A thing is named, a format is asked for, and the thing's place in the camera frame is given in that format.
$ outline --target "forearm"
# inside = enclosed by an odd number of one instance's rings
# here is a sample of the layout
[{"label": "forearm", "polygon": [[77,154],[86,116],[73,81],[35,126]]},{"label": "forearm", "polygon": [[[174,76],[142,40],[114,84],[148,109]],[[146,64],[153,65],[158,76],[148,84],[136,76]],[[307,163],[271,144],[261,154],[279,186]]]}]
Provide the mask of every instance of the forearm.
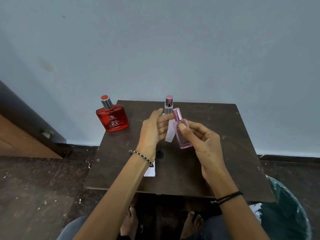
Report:
[{"label": "forearm", "polygon": [[[210,173],[208,183],[216,198],[238,191],[227,169],[215,174]],[[220,209],[233,240],[269,239],[242,195],[222,203]]]},{"label": "forearm", "polygon": [[149,162],[134,153],[74,240],[116,239]]}]

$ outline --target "pant leg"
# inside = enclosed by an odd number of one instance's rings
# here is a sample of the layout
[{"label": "pant leg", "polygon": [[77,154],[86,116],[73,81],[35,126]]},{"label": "pant leg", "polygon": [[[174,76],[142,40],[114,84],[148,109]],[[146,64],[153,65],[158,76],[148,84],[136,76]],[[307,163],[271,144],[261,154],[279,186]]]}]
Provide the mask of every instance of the pant leg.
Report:
[{"label": "pant leg", "polygon": [[213,216],[204,221],[203,230],[186,240],[232,240],[222,215]]},{"label": "pant leg", "polygon": [[62,230],[57,240],[72,240],[75,234],[79,231],[82,225],[85,223],[87,216],[82,216],[74,221],[70,222],[66,227]]}]

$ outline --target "red perfume bottle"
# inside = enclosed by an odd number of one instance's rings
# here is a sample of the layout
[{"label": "red perfume bottle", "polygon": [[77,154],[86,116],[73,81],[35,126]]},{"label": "red perfume bottle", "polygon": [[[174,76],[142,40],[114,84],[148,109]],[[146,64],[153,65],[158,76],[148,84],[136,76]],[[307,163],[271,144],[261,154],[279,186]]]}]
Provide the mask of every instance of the red perfume bottle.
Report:
[{"label": "red perfume bottle", "polygon": [[129,126],[125,109],[120,104],[112,104],[107,95],[101,97],[103,108],[96,111],[102,125],[107,132],[122,130]]}]

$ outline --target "bottle cap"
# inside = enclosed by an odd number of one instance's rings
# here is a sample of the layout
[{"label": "bottle cap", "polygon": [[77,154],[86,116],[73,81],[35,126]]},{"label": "bottle cap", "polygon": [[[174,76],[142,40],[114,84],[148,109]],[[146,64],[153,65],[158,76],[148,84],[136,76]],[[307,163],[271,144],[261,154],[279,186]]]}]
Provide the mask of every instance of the bottle cap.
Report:
[{"label": "bottle cap", "polygon": [[172,100],[173,100],[173,97],[171,95],[168,95],[166,98],[165,98],[165,105],[167,107],[171,107],[172,106]]},{"label": "bottle cap", "polygon": [[103,95],[100,100],[101,100],[103,107],[105,109],[108,109],[108,110],[112,109],[113,104],[107,95]]},{"label": "bottle cap", "polygon": [[179,120],[183,119],[179,108],[174,108],[172,110],[172,112],[174,114],[174,120],[175,121],[179,121]]}]

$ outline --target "foot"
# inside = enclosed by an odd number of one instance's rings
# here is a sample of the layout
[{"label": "foot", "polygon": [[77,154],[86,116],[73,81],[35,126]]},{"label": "foot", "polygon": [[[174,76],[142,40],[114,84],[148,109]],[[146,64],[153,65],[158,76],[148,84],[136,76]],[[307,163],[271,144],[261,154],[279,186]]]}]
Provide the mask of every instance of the foot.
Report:
[{"label": "foot", "polygon": [[131,240],[134,240],[136,236],[137,228],[138,228],[138,218],[136,214],[136,209],[134,209],[133,207],[130,207],[122,222],[122,225],[120,228],[120,235],[128,236]]},{"label": "foot", "polygon": [[188,213],[186,222],[183,225],[180,239],[186,239],[187,237],[190,237],[192,234],[197,233],[199,230],[202,230],[203,228],[202,217],[198,214],[194,222],[192,222],[192,218],[194,217],[194,215],[195,215],[194,211],[190,211]]}]

